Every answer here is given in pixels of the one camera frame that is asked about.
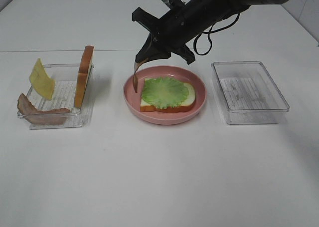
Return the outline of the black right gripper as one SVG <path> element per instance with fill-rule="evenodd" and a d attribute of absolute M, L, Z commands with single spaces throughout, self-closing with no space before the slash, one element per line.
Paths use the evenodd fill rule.
<path fill-rule="evenodd" d="M 191 64 L 195 56 L 186 43 L 211 25 L 236 13 L 238 7 L 239 0 L 190 0 L 184 6 L 170 9 L 161 18 L 137 8 L 132 13 L 132 20 L 150 33 L 135 62 L 169 59 L 174 53 Z"/>

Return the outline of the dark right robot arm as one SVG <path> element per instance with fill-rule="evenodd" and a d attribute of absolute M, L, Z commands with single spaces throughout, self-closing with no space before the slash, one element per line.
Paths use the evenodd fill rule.
<path fill-rule="evenodd" d="M 162 0 L 169 11 L 157 18 L 140 7 L 132 13 L 132 20 L 141 24 L 150 33 L 135 57 L 136 63 L 168 59 L 177 54 L 188 64 L 195 61 L 194 53 L 186 43 L 210 26 L 235 14 L 240 14 L 252 5 L 283 4 L 288 0 Z"/>

